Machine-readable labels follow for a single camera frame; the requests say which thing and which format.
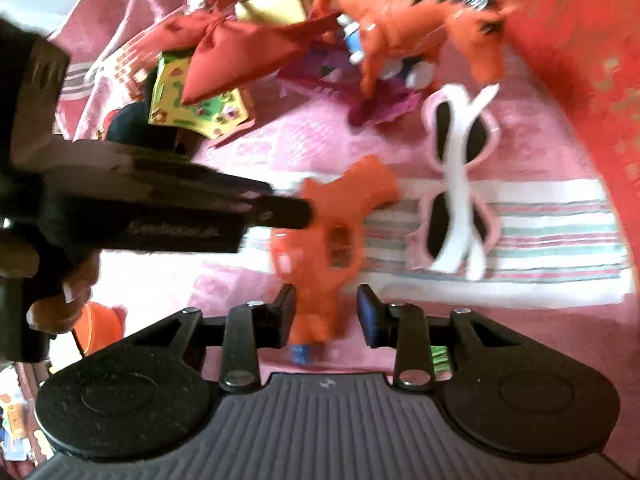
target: gold gift box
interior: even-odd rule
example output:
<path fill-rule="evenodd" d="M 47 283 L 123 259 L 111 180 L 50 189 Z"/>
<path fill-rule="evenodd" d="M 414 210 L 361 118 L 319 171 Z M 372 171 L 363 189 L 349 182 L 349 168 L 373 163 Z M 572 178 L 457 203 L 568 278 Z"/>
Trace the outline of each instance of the gold gift box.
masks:
<path fill-rule="evenodd" d="M 241 0 L 236 3 L 238 20 L 273 25 L 292 25 L 306 20 L 313 0 Z"/>

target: toy horse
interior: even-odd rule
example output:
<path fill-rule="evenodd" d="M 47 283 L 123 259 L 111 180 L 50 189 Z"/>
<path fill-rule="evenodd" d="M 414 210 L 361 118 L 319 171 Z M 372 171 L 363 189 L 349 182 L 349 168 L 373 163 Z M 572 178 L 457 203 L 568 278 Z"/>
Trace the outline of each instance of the toy horse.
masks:
<path fill-rule="evenodd" d="M 333 0 L 314 0 L 318 16 Z M 364 58 L 360 87 L 373 95 L 385 61 L 419 56 L 437 63 L 447 36 L 468 59 L 478 84 L 497 82 L 504 72 L 500 47 L 504 19 L 511 12 L 495 0 L 335 0 L 360 25 Z"/>

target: red surface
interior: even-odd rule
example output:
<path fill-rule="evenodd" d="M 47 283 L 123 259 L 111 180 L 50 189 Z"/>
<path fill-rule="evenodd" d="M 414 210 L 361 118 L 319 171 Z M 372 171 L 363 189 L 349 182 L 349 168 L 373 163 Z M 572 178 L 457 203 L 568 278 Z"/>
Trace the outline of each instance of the red surface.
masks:
<path fill-rule="evenodd" d="M 640 0 L 504 0 L 508 34 L 564 108 L 640 258 Z"/>

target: orange toy gun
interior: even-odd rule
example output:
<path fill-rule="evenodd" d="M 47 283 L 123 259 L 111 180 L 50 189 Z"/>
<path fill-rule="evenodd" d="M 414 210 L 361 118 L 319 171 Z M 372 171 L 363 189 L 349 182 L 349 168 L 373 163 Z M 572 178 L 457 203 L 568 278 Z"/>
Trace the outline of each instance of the orange toy gun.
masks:
<path fill-rule="evenodd" d="M 299 231 L 272 231 L 275 272 L 296 287 L 289 342 L 299 364 L 308 361 L 308 345 L 325 343 L 336 335 L 337 291 L 356 277 L 364 262 L 365 216 L 399 197 L 392 171 L 375 155 L 367 155 L 328 184 L 306 178 L 300 198 L 312 203 L 312 223 Z"/>

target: striped fabric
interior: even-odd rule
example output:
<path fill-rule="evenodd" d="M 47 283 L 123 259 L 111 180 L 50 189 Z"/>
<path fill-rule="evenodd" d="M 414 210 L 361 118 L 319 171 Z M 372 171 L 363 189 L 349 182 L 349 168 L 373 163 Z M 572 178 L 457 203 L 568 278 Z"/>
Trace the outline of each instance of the striped fabric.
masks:
<path fill-rule="evenodd" d="M 278 192 L 293 192 L 309 174 L 259 172 Z M 258 174 L 242 172 L 257 178 Z M 316 175 L 322 182 L 334 175 Z M 502 225 L 502 238 L 489 252 L 484 280 L 408 270 L 404 236 L 418 226 L 422 193 L 439 181 L 401 179 L 404 198 L 374 211 L 365 222 L 363 282 L 383 295 L 415 301 L 446 301 L 512 308 L 561 308 L 619 303 L 633 289 L 632 273 L 616 218 L 596 179 L 566 182 L 473 182 Z M 239 254 L 216 256 L 228 266 L 271 272 L 270 230 L 249 230 Z"/>

